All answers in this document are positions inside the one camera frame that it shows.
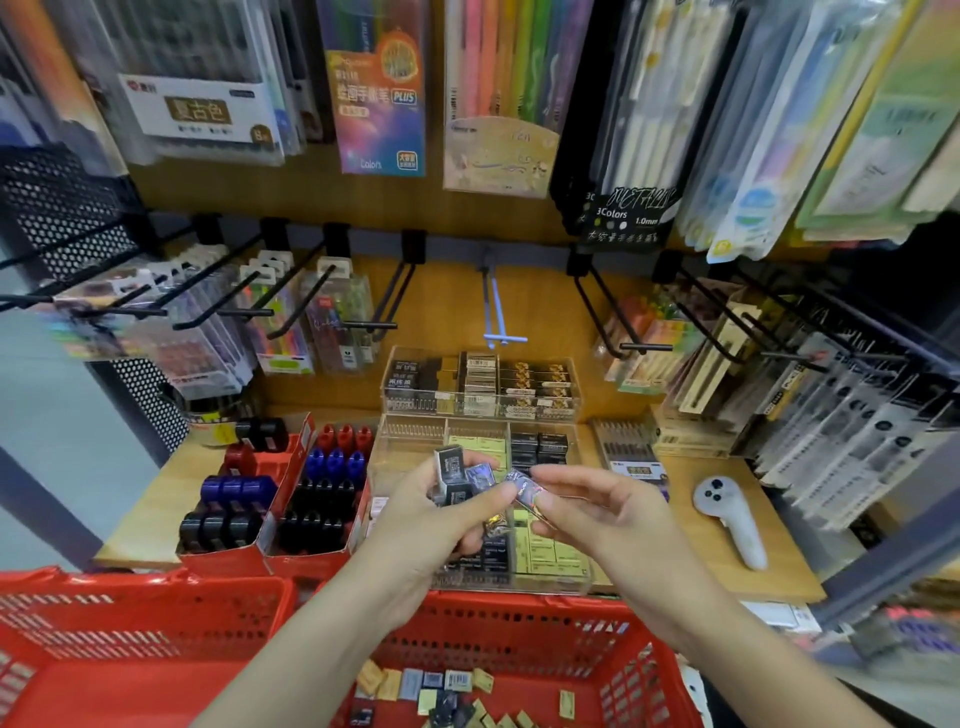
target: pink marker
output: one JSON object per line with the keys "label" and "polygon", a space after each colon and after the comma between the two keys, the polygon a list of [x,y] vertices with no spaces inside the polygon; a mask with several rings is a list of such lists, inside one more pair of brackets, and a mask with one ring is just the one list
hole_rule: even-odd
{"label": "pink marker", "polygon": [[483,35],[483,0],[467,0],[463,90],[464,118],[477,115],[478,81],[480,77],[480,38]]}

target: red shopping basket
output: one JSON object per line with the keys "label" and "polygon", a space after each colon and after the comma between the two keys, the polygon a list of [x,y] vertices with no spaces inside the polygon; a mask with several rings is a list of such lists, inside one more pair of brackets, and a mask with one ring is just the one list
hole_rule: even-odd
{"label": "red shopping basket", "polygon": [[0,573],[0,724],[181,728],[295,606],[275,577]]}
{"label": "red shopping basket", "polygon": [[[373,656],[381,667],[471,670],[495,678],[475,691],[494,720],[521,710],[541,728],[700,726],[673,651],[621,601],[580,597],[431,592]],[[576,696],[576,718],[560,718],[560,691]],[[373,707],[374,726],[420,728],[409,701],[348,700]]]}

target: forearm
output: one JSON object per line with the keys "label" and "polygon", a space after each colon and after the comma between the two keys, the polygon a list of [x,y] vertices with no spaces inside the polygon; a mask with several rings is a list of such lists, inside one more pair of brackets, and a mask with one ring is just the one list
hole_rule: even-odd
{"label": "forearm", "polygon": [[750,728],[889,728],[809,656],[733,599],[694,631],[686,657]]}
{"label": "forearm", "polygon": [[323,726],[385,637],[383,595],[344,568],[194,722],[194,728]]}

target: hand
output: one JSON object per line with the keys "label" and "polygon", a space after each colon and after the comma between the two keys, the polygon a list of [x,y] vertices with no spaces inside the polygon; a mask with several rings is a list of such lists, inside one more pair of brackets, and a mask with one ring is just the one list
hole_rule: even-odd
{"label": "hand", "polygon": [[[685,651],[732,598],[694,552],[660,491],[595,468],[537,465],[541,536],[591,556],[660,639]],[[581,500],[570,497],[579,496]]]}
{"label": "hand", "polygon": [[[464,451],[464,461],[468,467],[499,467],[494,458],[470,450]],[[483,522],[509,508],[517,492],[515,483],[500,483],[463,503],[440,508],[429,497],[437,482],[432,457],[410,471],[396,485],[370,538],[343,569],[359,570],[358,577],[375,584],[384,596],[379,613],[384,634],[410,620],[444,563],[480,550]]]}

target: person's right hand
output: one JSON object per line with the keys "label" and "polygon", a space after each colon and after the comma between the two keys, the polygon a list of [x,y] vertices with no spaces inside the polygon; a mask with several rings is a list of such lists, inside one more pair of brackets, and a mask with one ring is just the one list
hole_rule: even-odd
{"label": "person's right hand", "polygon": [[659,638],[684,651],[722,619],[731,596],[653,485],[578,466],[537,465],[531,476],[548,489],[537,506],[556,526],[535,522],[534,530],[591,556]]}

